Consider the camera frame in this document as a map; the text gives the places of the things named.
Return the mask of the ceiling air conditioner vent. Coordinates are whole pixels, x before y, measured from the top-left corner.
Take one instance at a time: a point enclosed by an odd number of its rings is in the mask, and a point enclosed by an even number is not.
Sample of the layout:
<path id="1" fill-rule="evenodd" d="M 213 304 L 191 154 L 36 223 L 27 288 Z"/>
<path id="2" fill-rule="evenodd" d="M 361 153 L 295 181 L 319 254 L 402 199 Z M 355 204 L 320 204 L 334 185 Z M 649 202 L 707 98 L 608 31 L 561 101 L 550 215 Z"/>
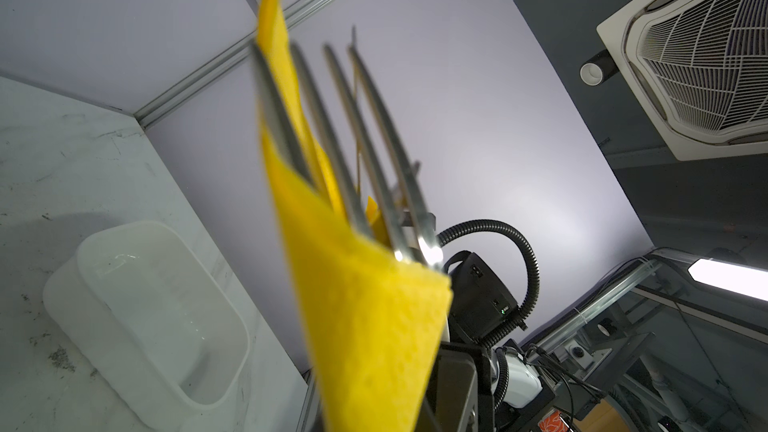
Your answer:
<path id="1" fill-rule="evenodd" d="M 767 151 L 767 0 L 632 0 L 580 68 L 620 74 L 679 161 Z"/>

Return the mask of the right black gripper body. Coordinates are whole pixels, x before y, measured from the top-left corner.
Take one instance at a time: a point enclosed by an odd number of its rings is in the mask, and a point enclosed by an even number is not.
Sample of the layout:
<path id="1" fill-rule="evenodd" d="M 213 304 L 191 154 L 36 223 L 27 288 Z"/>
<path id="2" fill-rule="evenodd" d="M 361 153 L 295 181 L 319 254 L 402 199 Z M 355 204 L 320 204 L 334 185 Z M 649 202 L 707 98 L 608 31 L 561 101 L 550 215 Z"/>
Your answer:
<path id="1" fill-rule="evenodd" d="M 419 413 L 421 431 L 493 431 L 492 362 L 487 348 L 440 344 Z"/>

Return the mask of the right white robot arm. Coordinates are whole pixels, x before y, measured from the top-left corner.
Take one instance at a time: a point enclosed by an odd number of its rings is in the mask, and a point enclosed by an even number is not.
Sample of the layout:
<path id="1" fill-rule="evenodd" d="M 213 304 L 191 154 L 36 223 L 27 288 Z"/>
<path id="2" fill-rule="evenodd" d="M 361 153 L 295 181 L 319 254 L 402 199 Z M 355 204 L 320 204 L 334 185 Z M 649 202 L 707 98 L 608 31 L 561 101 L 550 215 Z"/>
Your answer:
<path id="1" fill-rule="evenodd" d="M 495 272 L 474 252 L 446 259 L 453 303 L 448 314 L 449 340 L 441 343 L 416 422 L 418 431 L 544 431 L 570 425 L 555 406 L 556 392 L 546 369 L 536 366 L 506 336 L 526 328 L 537 304 L 540 273 L 525 236 L 494 219 L 474 219 L 436 236 L 439 246 L 471 234 L 494 233 L 519 250 L 526 272 L 526 292 L 516 300 Z"/>

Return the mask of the white rectangular plastic tray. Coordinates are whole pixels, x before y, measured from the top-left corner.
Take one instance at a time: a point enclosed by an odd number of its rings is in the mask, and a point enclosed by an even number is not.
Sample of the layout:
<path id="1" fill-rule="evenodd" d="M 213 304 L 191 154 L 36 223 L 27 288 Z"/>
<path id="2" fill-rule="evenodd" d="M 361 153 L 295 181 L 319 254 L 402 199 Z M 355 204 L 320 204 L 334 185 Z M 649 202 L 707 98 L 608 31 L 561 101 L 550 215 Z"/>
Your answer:
<path id="1" fill-rule="evenodd" d="M 43 303 L 109 386 L 156 430 L 218 408 L 250 351 L 232 302 L 160 222 L 85 238 L 45 283 Z"/>

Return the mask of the ceiling light fixture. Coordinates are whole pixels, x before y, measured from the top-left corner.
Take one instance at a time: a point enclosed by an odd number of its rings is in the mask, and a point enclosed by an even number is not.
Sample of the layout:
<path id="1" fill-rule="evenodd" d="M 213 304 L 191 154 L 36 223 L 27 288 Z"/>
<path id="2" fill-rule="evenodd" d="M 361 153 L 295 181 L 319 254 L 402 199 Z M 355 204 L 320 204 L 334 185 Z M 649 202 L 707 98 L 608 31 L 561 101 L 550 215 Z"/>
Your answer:
<path id="1" fill-rule="evenodd" d="M 766 302 L 768 298 L 767 271 L 744 265 L 699 259 L 688 267 L 693 280 Z"/>

